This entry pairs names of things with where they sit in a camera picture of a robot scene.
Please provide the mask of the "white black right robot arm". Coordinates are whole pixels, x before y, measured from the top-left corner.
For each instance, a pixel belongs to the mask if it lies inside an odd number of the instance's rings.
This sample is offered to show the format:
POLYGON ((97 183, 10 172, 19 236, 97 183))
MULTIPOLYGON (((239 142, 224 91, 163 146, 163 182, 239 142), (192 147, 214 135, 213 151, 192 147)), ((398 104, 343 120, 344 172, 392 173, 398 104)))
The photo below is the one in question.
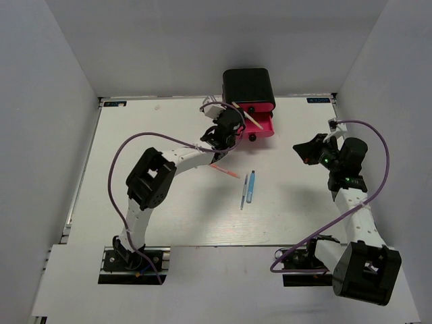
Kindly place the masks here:
POLYGON ((358 138, 347 138, 342 146, 334 136, 317 134, 312 140, 295 144, 295 152, 307 165, 321 164, 329 171, 328 188, 340 213, 347 245, 328 236, 317 236, 304 253, 313 269, 325 266, 332 274, 336 296, 379 306, 389 303, 402 257, 380 236, 367 206, 367 187, 360 174, 368 151, 358 138))

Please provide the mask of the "yellow pencil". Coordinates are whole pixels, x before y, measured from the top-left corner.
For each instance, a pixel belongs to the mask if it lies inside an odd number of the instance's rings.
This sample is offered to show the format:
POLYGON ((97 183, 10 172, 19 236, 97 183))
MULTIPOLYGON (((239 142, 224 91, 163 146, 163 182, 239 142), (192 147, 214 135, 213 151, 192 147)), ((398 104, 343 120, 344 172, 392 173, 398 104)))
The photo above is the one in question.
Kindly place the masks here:
MULTIPOLYGON (((241 106, 239 106, 237 103, 232 102, 232 105, 236 108, 236 109, 240 109, 243 110, 241 108, 241 106)), ((251 115, 249 115, 245 110, 243 110, 245 117, 250 120, 256 127, 258 127, 260 130, 264 130, 264 127, 262 127, 262 125, 260 125, 260 123, 258 123, 251 115)))

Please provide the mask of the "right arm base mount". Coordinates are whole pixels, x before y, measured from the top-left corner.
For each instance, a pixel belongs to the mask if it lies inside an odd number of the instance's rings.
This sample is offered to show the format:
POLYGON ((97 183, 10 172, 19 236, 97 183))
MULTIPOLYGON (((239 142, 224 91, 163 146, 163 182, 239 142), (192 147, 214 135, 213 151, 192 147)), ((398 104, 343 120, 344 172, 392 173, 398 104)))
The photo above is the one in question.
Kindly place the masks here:
POLYGON ((319 240, 340 243, 331 235, 318 235, 305 246, 295 250, 281 263, 283 270, 294 270, 283 274, 284 287, 331 287, 332 274, 325 265, 315 256, 319 240))

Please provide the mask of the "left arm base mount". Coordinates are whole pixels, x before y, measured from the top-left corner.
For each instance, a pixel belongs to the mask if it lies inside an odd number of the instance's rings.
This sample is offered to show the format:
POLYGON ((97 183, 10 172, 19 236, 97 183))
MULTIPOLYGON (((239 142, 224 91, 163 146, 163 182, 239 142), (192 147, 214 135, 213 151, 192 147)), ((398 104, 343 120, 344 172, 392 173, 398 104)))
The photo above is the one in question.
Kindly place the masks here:
MULTIPOLYGON (((145 255, 153 262, 163 284, 169 270, 170 248, 145 248, 145 255)), ((128 265, 112 246, 106 246, 99 271, 100 285, 157 286, 159 280, 150 263, 138 256, 128 265)))

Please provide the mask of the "pink top drawer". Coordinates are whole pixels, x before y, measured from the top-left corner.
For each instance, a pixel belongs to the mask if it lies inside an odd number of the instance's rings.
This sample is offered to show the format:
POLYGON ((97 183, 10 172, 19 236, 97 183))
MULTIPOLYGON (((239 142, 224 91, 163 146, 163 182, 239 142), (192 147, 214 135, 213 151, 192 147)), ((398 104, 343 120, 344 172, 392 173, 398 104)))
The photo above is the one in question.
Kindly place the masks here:
POLYGON ((239 107, 245 110, 247 113, 270 113, 275 109, 274 102, 239 102, 239 107))

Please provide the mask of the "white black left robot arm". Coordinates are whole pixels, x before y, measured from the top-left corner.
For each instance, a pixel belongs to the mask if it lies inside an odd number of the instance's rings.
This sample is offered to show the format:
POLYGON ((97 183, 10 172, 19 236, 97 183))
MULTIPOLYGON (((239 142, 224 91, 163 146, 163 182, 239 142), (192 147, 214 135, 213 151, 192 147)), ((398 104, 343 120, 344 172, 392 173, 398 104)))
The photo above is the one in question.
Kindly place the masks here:
POLYGON ((173 179, 181 173, 213 164, 233 150, 246 129, 243 110, 223 103, 200 141, 205 146, 189 144, 169 136, 143 132, 131 136, 120 148, 139 136, 157 136, 181 144, 180 148, 161 152, 151 147, 145 150, 126 179, 128 212, 121 215, 124 229, 113 238, 114 250, 127 269, 136 269, 142 263, 146 228, 153 210, 166 198, 173 179))

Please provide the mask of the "red pen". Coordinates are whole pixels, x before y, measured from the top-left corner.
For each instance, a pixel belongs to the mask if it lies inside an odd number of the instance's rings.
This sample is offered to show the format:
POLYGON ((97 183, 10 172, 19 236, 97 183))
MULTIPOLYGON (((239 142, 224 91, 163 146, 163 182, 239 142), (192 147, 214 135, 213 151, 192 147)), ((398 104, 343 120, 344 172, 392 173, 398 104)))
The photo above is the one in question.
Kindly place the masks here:
POLYGON ((240 176, 238 174, 236 174, 235 172, 232 172, 230 170, 224 169, 224 168, 222 168, 222 167, 220 167, 218 165, 210 164, 210 167, 212 167, 213 169, 216 169, 217 171, 223 172, 224 174, 227 174, 227 175, 229 175, 229 176, 231 176, 233 178, 240 179, 240 176))

